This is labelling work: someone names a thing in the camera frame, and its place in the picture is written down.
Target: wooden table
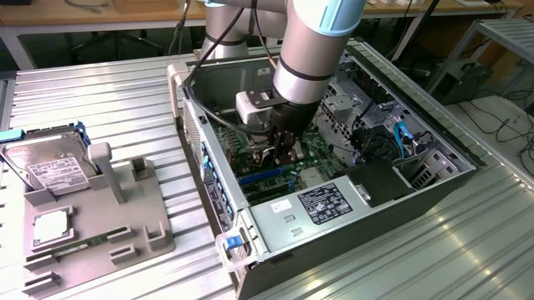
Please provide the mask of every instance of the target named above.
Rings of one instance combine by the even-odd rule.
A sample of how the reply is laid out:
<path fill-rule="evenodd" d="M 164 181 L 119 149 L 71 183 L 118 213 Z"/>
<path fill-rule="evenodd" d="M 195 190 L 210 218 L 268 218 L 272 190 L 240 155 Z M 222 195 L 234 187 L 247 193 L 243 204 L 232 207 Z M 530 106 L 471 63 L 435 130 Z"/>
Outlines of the wooden table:
<path fill-rule="evenodd" d="M 100 3 L 100 0 L 84 0 L 84 3 Z M 182 16 L 183 0 L 175 11 L 140 12 L 135 14 L 119 14 L 114 6 L 103 7 L 102 13 L 96 14 L 64 3 L 64 0 L 33 0 L 29 6 L 0 7 L 0 38 L 12 54 L 20 70 L 35 69 L 35 63 L 28 55 L 24 45 L 19 40 L 23 34 L 44 33 L 75 33 L 88 31 L 111 31 L 131 29 L 172 28 Z M 431 0 L 426 4 L 414 5 L 407 12 L 409 17 L 415 17 L 406 32 L 403 41 L 397 50 L 395 57 L 405 50 L 406 43 L 419 24 L 422 15 Z M 510 18 L 522 5 L 515 0 L 503 0 Z M 363 18 L 399 18 L 405 16 L 406 6 L 385 4 L 378 2 L 374 6 L 367 4 L 363 11 Z M 491 14 L 494 7 L 465 7 L 454 0 L 442 0 L 434 16 L 450 16 L 461 14 Z M 206 25 L 206 8 L 202 2 L 194 1 L 188 11 L 186 26 Z"/>

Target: green circuit board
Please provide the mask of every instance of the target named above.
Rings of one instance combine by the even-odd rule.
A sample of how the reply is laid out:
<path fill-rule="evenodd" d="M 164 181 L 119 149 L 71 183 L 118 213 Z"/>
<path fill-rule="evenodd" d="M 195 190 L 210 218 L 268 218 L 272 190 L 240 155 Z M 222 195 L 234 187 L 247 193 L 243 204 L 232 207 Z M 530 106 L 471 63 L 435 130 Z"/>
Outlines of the green circuit board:
<path fill-rule="evenodd" d="M 305 133 L 302 139 L 303 145 L 306 145 L 303 147 L 307 154 L 306 159 L 276 166 L 274 169 L 262 167 L 255 164 L 252 153 L 254 149 L 267 147 L 267 140 L 260 137 L 250 139 L 246 134 L 228 129 L 216 122 L 211 124 L 238 181 L 262 172 L 279 170 L 276 176 L 240 185 L 252 206 L 306 189 L 306 183 L 299 178 L 300 171 L 315 167 L 322 177 L 330 180 L 333 175 L 346 167 L 329 149 L 329 144 L 319 133 L 313 131 Z"/>

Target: barcode label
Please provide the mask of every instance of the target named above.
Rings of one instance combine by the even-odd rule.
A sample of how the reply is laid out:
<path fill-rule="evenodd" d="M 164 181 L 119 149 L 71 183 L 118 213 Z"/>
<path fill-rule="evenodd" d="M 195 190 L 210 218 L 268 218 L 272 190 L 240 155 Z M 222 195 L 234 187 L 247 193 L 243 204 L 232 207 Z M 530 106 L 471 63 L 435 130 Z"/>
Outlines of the barcode label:
<path fill-rule="evenodd" d="M 56 161 L 28 166 L 46 189 L 56 191 L 88 182 L 76 158 L 68 157 Z"/>

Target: aluminum profile table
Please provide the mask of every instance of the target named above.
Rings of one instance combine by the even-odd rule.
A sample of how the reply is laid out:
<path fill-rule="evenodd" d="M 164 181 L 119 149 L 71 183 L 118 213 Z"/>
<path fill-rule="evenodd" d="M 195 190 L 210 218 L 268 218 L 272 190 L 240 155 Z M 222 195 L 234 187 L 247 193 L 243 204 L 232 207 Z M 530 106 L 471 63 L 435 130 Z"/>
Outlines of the aluminum profile table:
<path fill-rule="evenodd" d="M 478 20 L 467 29 L 439 71 L 433 75 L 426 90 L 431 93 L 439 85 L 449 68 L 458 60 L 477 33 L 499 43 L 526 61 L 534 64 L 534 22 L 527 19 Z"/>
<path fill-rule="evenodd" d="M 255 299 L 531 298 L 534 287 L 534 182 L 393 64 L 353 42 L 398 86 L 489 167 L 431 211 Z M 214 237 L 184 164 L 166 66 L 142 59 L 20 72 L 7 85 L 9 126 L 35 128 L 80 119 L 112 144 L 114 162 L 147 154 L 158 167 L 176 249 L 50 299 L 234 299 Z M 0 299 L 27 299 L 20 277 L 20 180 L 0 173 Z"/>

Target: hard drive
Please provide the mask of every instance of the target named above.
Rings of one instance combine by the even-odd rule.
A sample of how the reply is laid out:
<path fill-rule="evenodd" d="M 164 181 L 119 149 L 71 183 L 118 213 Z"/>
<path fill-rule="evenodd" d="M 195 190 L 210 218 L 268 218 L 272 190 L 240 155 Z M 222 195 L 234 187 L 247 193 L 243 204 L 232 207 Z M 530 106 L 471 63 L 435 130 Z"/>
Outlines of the hard drive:
<path fill-rule="evenodd" d="M 88 178 L 99 171 L 88 159 L 82 123 L 27 133 L 4 131 L 0 143 L 0 157 L 31 191 L 47 189 L 59 196 L 91 186 Z"/>

